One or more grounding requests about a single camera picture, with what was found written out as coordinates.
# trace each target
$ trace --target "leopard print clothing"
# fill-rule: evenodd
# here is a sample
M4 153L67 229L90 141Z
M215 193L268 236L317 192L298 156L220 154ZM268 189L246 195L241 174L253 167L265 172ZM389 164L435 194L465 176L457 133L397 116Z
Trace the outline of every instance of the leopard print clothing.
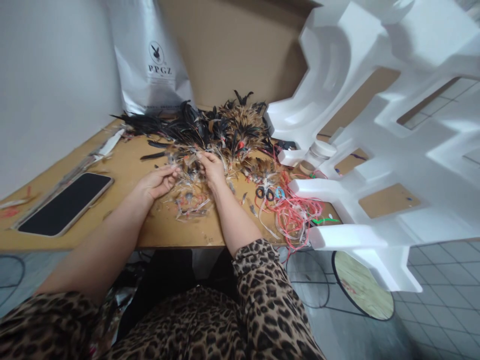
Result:
M264 239L233 261L240 304L197 286L159 303L103 359L324 359ZM0 359L87 359L99 308L77 292L31 297L0 324Z

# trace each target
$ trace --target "styrofoam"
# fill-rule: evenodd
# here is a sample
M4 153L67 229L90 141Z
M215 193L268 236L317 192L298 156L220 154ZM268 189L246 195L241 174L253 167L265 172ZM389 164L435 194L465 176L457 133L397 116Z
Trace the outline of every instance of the styrofoam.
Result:
M312 228L314 248L347 251L387 290L421 292L407 268L411 246L480 237L480 166L464 158L480 148L480 91L413 130L396 121L451 79L480 79L480 31L452 0L388 2L377 12L360 0L314 9L300 35L309 69L294 96L270 104L265 118L273 137L297 144L278 157L292 166L378 67L401 72L332 137L338 151L319 168L328 180L290 187L331 202L344 222ZM340 177L335 165L358 148L369 160ZM397 183L421 204L370 219L359 200Z

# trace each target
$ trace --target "phone screen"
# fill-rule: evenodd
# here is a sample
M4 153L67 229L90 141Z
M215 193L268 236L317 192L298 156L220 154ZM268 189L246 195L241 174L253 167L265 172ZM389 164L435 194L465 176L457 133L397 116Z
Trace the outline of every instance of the phone screen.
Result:
M22 233L56 236L101 192L111 177L84 173L24 222Z

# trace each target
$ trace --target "smartphone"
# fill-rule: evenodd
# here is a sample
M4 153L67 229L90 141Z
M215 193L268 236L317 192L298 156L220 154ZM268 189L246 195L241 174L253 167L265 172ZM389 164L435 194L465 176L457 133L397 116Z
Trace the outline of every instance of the smartphone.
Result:
M83 173L30 216L18 231L46 237L62 236L113 182L109 176Z

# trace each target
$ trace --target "jar lid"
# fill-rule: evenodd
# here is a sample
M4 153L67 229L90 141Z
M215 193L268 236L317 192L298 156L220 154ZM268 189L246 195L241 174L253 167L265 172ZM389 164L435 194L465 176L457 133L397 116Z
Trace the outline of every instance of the jar lid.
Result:
M315 140L315 142L311 145L310 150L312 150L317 155L329 158L331 158L337 152L337 148L335 146L332 146L328 142L320 140Z

